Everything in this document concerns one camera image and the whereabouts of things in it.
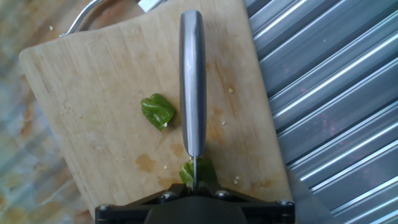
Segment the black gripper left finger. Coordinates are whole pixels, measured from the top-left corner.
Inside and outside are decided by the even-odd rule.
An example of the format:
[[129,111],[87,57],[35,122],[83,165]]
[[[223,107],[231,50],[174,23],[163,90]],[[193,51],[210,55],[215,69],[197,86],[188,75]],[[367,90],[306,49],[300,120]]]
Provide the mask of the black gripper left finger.
[[190,189],[185,184],[172,184],[168,189],[131,202],[126,205],[110,203],[95,208],[95,224],[144,223],[150,210],[156,205],[188,196]]

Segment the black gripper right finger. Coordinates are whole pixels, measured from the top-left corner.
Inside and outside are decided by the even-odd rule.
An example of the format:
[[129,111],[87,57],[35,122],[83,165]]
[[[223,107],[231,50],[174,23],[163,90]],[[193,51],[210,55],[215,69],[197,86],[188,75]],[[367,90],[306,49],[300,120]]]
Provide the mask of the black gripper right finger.
[[289,199],[266,202],[218,183],[201,184],[200,195],[236,205],[247,223],[295,223],[295,203]]

